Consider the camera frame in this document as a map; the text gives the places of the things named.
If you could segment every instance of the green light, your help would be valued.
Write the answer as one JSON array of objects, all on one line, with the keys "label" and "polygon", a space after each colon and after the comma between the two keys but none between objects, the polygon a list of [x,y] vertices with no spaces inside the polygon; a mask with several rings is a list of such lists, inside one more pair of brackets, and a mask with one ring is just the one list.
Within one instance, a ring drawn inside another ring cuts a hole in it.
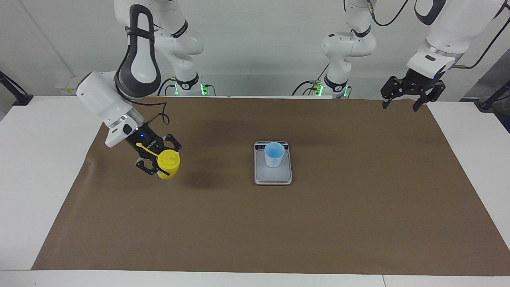
[{"label": "green light", "polygon": [[344,91],[344,98],[345,98],[345,99],[348,99],[348,98],[349,98],[349,95],[350,95],[349,88],[350,88],[350,86],[346,86],[346,87],[345,87],[345,91]]},{"label": "green light", "polygon": [[204,84],[200,84],[202,87],[202,95],[207,95],[209,93],[207,87]]},{"label": "green light", "polygon": [[324,86],[321,83],[317,83],[319,85],[318,88],[316,88],[315,95],[322,95],[322,90],[324,89]]}]

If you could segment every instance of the black cable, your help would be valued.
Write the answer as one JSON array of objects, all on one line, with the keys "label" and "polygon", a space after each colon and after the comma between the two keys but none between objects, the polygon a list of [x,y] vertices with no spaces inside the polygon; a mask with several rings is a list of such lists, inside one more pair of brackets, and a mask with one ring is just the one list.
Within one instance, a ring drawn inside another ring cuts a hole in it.
[{"label": "black cable", "polygon": [[345,87],[345,90],[349,91],[349,93],[347,94],[347,98],[349,98],[350,97],[350,93],[352,92],[352,87],[351,86],[347,86],[347,87]]},{"label": "black cable", "polygon": [[22,92],[24,92],[25,94],[28,94],[20,85],[18,85],[18,83],[16,83],[13,79],[9,78],[9,76],[7,76],[6,74],[2,73],[2,75],[4,75],[4,77],[9,80],[9,82],[11,82],[13,85],[15,85],[16,87],[18,87]]},{"label": "black cable", "polygon": [[329,65],[330,65],[330,64],[331,64],[331,63],[328,63],[328,64],[326,65],[326,68],[324,68],[324,70],[322,70],[322,73],[320,73],[319,77],[317,77],[317,81],[319,81],[319,80],[320,80],[320,77],[322,77],[322,75],[323,75],[323,74],[324,74],[324,72],[327,70],[327,68],[329,67]]},{"label": "black cable", "polygon": [[168,88],[170,88],[170,87],[175,88],[175,85],[169,85],[169,86],[167,86],[167,87],[165,88],[165,95],[167,95],[166,91],[167,91],[167,90],[168,90]]},{"label": "black cable", "polygon": [[311,84],[311,83],[310,83],[310,81],[304,81],[304,82],[302,82],[301,84],[299,84],[299,85],[297,86],[297,88],[294,90],[294,92],[292,93],[292,95],[296,95],[297,90],[299,90],[299,88],[303,87],[303,86],[304,86],[304,85],[306,85],[306,84]]},{"label": "black cable", "polygon": [[503,10],[505,10],[505,8],[507,8],[507,9],[508,9],[508,7],[507,7],[507,6],[508,6],[508,4],[507,4],[507,3],[508,3],[508,0],[505,0],[505,2],[503,3],[503,5],[501,5],[501,8],[499,8],[498,13],[496,13],[496,16],[494,16],[494,18],[492,18],[492,20],[496,19],[496,18],[499,16],[499,14],[501,14],[501,12],[503,12]]},{"label": "black cable", "polygon": [[400,13],[402,12],[402,10],[404,10],[404,7],[407,5],[407,3],[409,2],[409,0],[405,0],[404,4],[402,5],[402,7],[400,7],[400,10],[398,10],[398,13],[397,15],[395,15],[395,17],[389,21],[388,23],[386,24],[381,24],[379,22],[377,22],[377,20],[375,19],[375,13],[372,13],[372,19],[374,19],[374,22],[378,25],[378,26],[381,26],[381,27],[386,27],[386,26],[389,26],[391,23],[393,23],[397,18],[398,16],[400,15]]},{"label": "black cable", "polygon": [[473,65],[471,66],[465,66],[465,65],[455,65],[453,66],[454,69],[472,69],[474,67],[476,67],[481,61],[482,59],[485,57],[485,55],[487,54],[487,52],[489,51],[489,49],[492,47],[492,44],[494,44],[494,42],[496,42],[496,40],[498,39],[499,35],[501,35],[501,33],[503,33],[503,31],[506,29],[506,26],[508,26],[508,24],[510,23],[510,17],[508,18],[508,20],[506,21],[505,25],[503,25],[503,27],[501,27],[501,30],[499,30],[498,34],[496,34],[496,36],[494,37],[494,39],[492,39],[491,43],[489,43],[489,45],[487,46],[487,48],[485,49],[485,51],[483,52],[483,54],[480,56],[480,58],[478,58],[478,61],[476,61]]},{"label": "black cable", "polygon": [[216,95],[216,88],[213,85],[206,85],[206,87],[213,87],[214,95]]},{"label": "black cable", "polygon": [[153,104],[150,104],[150,103],[140,103],[140,102],[135,102],[135,101],[132,101],[130,99],[128,99],[126,96],[124,96],[124,94],[120,91],[119,87],[117,85],[115,85],[115,88],[117,89],[117,92],[119,93],[119,95],[126,101],[132,103],[133,105],[139,105],[139,106],[147,106],[147,107],[153,107],[153,106],[163,106],[163,109],[161,110],[160,113],[156,114],[153,118],[151,118],[149,121],[147,121],[147,123],[150,123],[152,122],[156,117],[158,117],[159,115],[161,116],[161,120],[163,121],[164,124],[166,125],[169,125],[170,124],[170,117],[165,113],[165,109],[166,109],[166,102],[161,102],[161,103],[153,103]]},{"label": "black cable", "polygon": [[168,83],[168,81],[171,81],[171,80],[172,80],[172,78],[168,78],[165,81],[163,81],[163,84],[161,84],[161,87],[160,87],[160,89],[158,91],[158,95],[161,95],[161,91],[163,90],[163,87],[165,86],[166,83]]},{"label": "black cable", "polygon": [[315,90],[315,88],[308,88],[308,89],[304,90],[304,92],[303,92],[303,94],[302,94],[302,95],[304,95],[304,93],[306,93],[307,91],[310,91],[310,92],[311,92],[311,91],[313,91],[313,90]]},{"label": "black cable", "polygon": [[507,97],[503,97],[510,90],[510,81],[506,82],[502,87],[500,87],[492,96],[490,96],[487,100],[482,103],[478,103],[477,106],[482,110],[490,110],[492,105],[496,101],[501,101],[506,99]]},{"label": "black cable", "polygon": [[509,94],[509,95],[507,95],[506,97],[502,97],[502,98],[500,98],[500,99],[497,99],[497,100],[495,100],[494,102],[498,102],[498,101],[504,100],[504,99],[506,99],[506,98],[508,98],[508,97],[510,97],[510,94]]}]

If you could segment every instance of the white table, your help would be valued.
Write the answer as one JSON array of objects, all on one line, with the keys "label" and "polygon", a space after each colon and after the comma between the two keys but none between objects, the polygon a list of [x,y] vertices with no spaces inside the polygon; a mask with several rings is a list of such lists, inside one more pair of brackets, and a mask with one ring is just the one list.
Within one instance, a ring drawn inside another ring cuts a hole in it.
[{"label": "white table", "polygon": [[[510,135],[471,103],[429,108],[510,246]],[[29,271],[100,125],[64,96],[35,97],[0,122],[0,286],[510,286],[510,277]]]}]

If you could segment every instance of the plastic cup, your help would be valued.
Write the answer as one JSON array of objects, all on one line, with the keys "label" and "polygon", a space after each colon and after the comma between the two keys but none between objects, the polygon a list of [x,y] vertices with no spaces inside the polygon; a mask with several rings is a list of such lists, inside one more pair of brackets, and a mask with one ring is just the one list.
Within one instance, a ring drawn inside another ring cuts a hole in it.
[{"label": "plastic cup", "polygon": [[277,168],[285,154],[285,148],[281,143],[270,142],[264,148],[264,155],[266,156],[266,164],[270,168]]}]

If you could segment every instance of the yellow bottle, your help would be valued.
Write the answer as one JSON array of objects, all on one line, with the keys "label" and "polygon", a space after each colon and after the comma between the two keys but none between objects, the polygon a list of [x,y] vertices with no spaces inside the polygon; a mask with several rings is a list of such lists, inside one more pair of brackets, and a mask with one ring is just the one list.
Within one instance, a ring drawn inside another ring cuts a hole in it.
[{"label": "yellow bottle", "polygon": [[179,171],[179,166],[181,165],[181,157],[178,152],[174,150],[164,150],[160,154],[156,154],[144,147],[141,142],[136,143],[137,147],[143,148],[146,152],[154,155],[158,158],[158,166],[160,169],[168,172],[170,175],[166,175],[162,172],[158,172],[158,176],[162,179],[171,179],[174,177]]}]

